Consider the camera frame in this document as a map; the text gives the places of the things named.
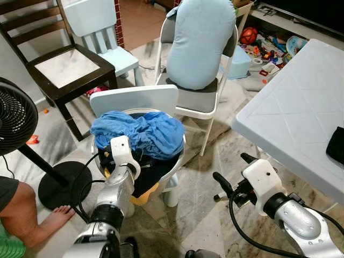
fan base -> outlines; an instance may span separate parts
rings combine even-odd
[[[63,187],[55,179],[46,174],[38,187],[38,197],[42,204],[50,210],[62,205],[77,205],[82,188],[92,181],[91,171],[85,168],[82,175],[80,175],[77,182],[75,182],[73,200],[71,201],[71,188],[84,166],[84,164],[76,161],[67,161],[57,164],[54,167],[55,172],[64,177],[68,181],[68,184],[66,187]],[[90,190],[91,184],[84,190],[81,200],[86,198]]]

fan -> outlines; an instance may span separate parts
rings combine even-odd
[[[75,161],[52,167],[25,144],[34,133],[37,122],[37,109],[29,96],[0,77],[0,155],[17,149],[46,173],[38,188],[38,197],[45,207],[53,210],[61,205],[77,204],[81,190],[92,181],[92,174],[84,164]],[[82,199],[90,189],[89,185]]]

white chair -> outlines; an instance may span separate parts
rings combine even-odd
[[[84,45],[115,67],[116,77],[126,76],[134,69],[135,85],[144,86],[139,60],[117,46],[114,25],[114,0],[82,0],[74,3],[61,0],[68,23]]]
[[[189,90],[177,85],[168,78],[166,69],[161,71],[161,51],[162,44],[172,44],[174,39],[176,15],[167,18],[161,28],[159,48],[157,52],[157,61],[155,65],[155,82],[156,84],[174,84],[179,89],[179,98],[176,107],[176,114],[198,119],[209,120],[207,129],[201,129],[205,132],[205,138],[200,151],[200,156],[204,155],[205,146],[210,134],[211,126],[214,121],[214,115],[219,102],[220,94],[227,80],[228,72],[232,64],[234,50],[238,41],[238,29],[235,26],[231,38],[228,40],[223,54],[228,56],[226,68],[222,74],[220,82],[215,79],[203,90]]]
[[[173,116],[177,100],[178,89],[175,85],[158,85],[96,92],[90,97],[90,105],[97,117],[112,110],[130,109],[154,109]],[[183,155],[184,151],[181,152],[173,169],[159,180],[159,188],[156,190],[158,193],[165,193],[164,202],[170,207],[178,204],[176,172],[182,165]]]

black cloth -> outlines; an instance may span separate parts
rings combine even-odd
[[[326,153],[334,160],[344,164],[344,128],[337,127],[328,143]]]
[[[0,176],[0,212],[9,204],[15,195],[19,181]]]
[[[103,168],[107,168],[111,174],[116,167],[112,155],[106,157],[104,155],[104,150],[98,149],[98,151],[101,160],[101,166]],[[141,167],[141,173],[135,180],[134,193],[132,194],[132,196],[138,198],[152,188],[164,175],[172,170],[178,161],[180,153],[170,160],[157,160],[150,156],[142,155],[139,150],[136,150],[135,152],[132,151],[132,155]]]

white plastic table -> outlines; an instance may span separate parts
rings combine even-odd
[[[343,165],[326,155],[343,127],[343,107],[344,52],[311,39],[237,114],[232,129],[343,205]]]

